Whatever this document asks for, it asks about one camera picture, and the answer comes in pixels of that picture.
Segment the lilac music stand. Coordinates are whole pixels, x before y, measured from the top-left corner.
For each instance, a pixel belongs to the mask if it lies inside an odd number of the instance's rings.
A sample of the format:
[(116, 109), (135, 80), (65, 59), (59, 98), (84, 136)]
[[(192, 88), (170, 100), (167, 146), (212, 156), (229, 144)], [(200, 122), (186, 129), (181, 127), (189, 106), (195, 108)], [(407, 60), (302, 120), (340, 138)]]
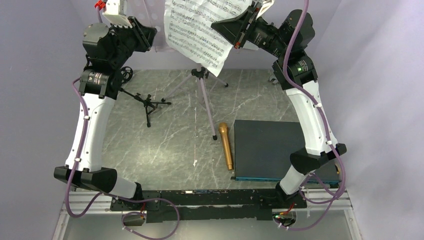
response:
[[(157, 35), (153, 42), (152, 49), (157, 52), (176, 52), (175, 49), (171, 48), (166, 43), (165, 36), (165, 25), (164, 25), (164, 13), (165, 13), (165, 1), (166, 0), (132, 0), (130, 1), (131, 8), (133, 13), (137, 15), (137, 18), (144, 24), (155, 27), (157, 29)], [(221, 83), (225, 87), (228, 87), (228, 83), (219, 79), (217, 76), (213, 75), (209, 70), (203, 67), (201, 64), (196, 63), (196, 67), (191, 70), (190, 75), (188, 75), (182, 82), (180, 82), (173, 90), (167, 93), (161, 100), (166, 101), (174, 93), (181, 89), (183, 84), (188, 80), (195, 78), (197, 83), (197, 97), (199, 104), (206, 110), (212, 138), (217, 139), (217, 134), (214, 127), (213, 117), (211, 113), (211, 107), (209, 104), (209, 90), (206, 87), (207, 80), (214, 80), (216, 83)]]

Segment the black microphone stand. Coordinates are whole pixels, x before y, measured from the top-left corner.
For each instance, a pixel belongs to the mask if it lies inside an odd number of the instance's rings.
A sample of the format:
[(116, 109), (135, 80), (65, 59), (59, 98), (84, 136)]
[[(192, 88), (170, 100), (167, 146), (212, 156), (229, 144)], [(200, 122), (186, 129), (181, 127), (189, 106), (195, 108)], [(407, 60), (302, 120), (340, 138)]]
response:
[[(122, 74), (122, 81), (121, 84), (127, 84), (132, 77), (134, 76), (134, 70), (129, 66), (124, 66), (120, 69), (120, 73)], [(148, 128), (151, 127), (151, 121), (150, 121), (150, 114), (152, 114), (160, 104), (162, 105), (171, 105), (171, 102), (166, 102), (164, 100), (161, 100), (160, 102), (152, 101), (152, 96), (150, 94), (147, 95), (145, 99), (141, 97), (140, 93), (132, 94), (128, 91), (126, 91), (122, 86), (119, 89), (120, 92), (127, 94), (128, 96), (132, 97), (138, 102), (141, 102), (143, 104), (143, 107), (145, 109), (145, 116), (146, 116), (146, 126)]]

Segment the sheet music page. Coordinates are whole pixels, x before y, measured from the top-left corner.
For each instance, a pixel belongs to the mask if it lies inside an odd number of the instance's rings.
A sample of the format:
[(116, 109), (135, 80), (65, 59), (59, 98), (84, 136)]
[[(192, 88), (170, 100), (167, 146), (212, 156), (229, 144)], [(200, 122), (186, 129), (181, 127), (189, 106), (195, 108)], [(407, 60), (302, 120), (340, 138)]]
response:
[(211, 24), (239, 16), (251, 4), (250, 0), (167, 0), (165, 41), (217, 77), (233, 46)]

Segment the gold microphone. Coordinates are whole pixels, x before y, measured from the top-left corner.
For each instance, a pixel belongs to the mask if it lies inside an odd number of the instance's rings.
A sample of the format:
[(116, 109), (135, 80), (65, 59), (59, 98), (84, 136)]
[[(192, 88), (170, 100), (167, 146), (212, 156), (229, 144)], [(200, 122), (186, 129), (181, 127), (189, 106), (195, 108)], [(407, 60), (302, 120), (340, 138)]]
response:
[(234, 169), (234, 164), (232, 159), (228, 125), (225, 122), (221, 122), (218, 126), (218, 130), (221, 136), (226, 167), (229, 171), (232, 171)]

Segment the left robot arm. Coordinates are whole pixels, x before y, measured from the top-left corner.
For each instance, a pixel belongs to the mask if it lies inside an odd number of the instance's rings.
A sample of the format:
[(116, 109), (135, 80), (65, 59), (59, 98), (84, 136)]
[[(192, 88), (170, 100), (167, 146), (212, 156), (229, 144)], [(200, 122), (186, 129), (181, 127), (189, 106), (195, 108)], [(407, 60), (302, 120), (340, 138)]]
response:
[(149, 51), (157, 33), (134, 16), (128, 20), (129, 26), (97, 22), (84, 30), (86, 65), (76, 92), (80, 99), (77, 128), (65, 164), (56, 167), (53, 176), (72, 187), (123, 197), (129, 209), (137, 210), (144, 203), (141, 185), (119, 177), (102, 162), (108, 119), (124, 79), (123, 66), (133, 53)]

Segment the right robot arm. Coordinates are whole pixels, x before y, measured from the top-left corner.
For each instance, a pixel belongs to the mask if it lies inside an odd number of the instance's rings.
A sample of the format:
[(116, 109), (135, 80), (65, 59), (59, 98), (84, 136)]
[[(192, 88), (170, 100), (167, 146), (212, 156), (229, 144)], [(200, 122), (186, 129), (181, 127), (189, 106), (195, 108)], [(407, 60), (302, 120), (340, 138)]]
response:
[(290, 155), (290, 168), (275, 187), (275, 200), (282, 208), (295, 201), (307, 178), (316, 170), (329, 161), (340, 162), (347, 152), (346, 145), (331, 130), (315, 64), (306, 53), (315, 37), (308, 6), (309, 2), (305, 1), (302, 9), (292, 10), (279, 27), (262, 18), (260, 2), (251, 4), (236, 17), (210, 25), (235, 49), (250, 42), (276, 58), (272, 65), (274, 76), (295, 109), (304, 137), (304, 146)]

